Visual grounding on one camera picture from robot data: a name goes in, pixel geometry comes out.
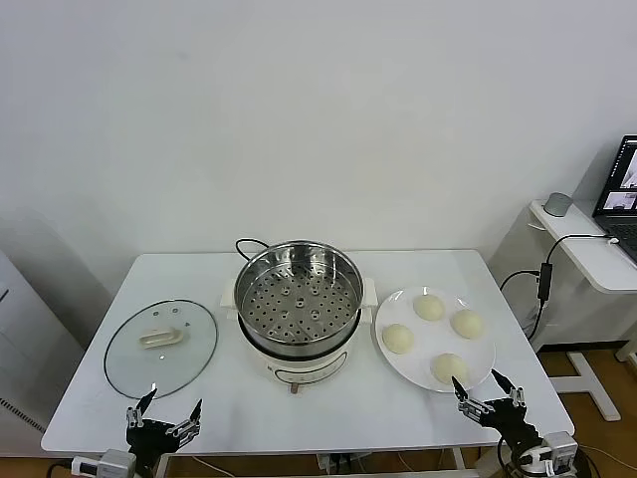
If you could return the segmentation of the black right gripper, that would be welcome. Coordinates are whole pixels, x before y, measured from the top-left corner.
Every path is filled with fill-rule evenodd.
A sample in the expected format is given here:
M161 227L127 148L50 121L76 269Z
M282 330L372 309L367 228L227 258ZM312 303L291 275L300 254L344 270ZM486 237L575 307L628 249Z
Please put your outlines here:
M527 406L524 390L515 387L503 374L491 370L497 385L507 395L504 398L479 401L469 396L455 376L451 376L458 409L463 414L481 414L479 423L483 427L496 429L512 450L529 450L541 445L537 430L526 422Z

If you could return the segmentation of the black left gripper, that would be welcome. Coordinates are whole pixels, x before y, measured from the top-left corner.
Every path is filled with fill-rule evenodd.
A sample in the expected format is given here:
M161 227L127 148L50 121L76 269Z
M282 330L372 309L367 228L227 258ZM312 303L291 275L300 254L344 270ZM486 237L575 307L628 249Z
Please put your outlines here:
M143 419L157 392L154 385L135 407L125 412L126 442L129 451L137 456L174 453L190 443L200 431L202 400L199 399L189 417L178 424Z

